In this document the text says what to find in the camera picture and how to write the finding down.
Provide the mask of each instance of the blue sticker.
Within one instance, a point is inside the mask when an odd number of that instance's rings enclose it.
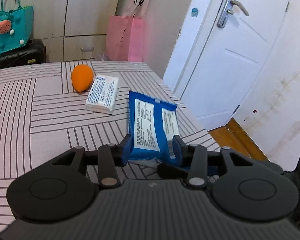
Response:
[[[198,8],[194,7],[192,8],[192,11],[191,11],[191,17],[197,17],[198,16]]]

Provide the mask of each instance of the orange egg-shaped object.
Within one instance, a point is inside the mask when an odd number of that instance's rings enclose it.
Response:
[[[88,65],[77,65],[71,74],[72,85],[77,92],[89,88],[93,81],[93,71]]]
[[[0,34],[8,33],[11,30],[12,23],[10,20],[0,22]]]

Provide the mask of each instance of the yellow label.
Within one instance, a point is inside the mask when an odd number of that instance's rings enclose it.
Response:
[[[28,60],[28,64],[34,63],[34,62],[35,62],[35,58]]]

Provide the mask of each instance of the door frame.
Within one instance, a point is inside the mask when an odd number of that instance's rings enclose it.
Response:
[[[163,76],[164,83],[180,98],[198,64],[225,0],[205,0],[206,7],[200,7],[198,2],[200,0],[191,1],[177,43]],[[194,28],[194,23],[191,21],[191,10],[194,7],[199,8],[199,13],[202,14],[202,21],[197,29]],[[194,36],[194,40],[193,43],[188,44],[187,40],[191,39],[191,34]]]

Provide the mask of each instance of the door lock plate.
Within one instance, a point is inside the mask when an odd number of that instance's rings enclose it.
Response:
[[[224,28],[226,26],[229,16],[233,15],[232,8],[233,4],[231,3],[231,0],[226,0],[226,3],[223,7],[222,13],[217,24],[219,28]]]

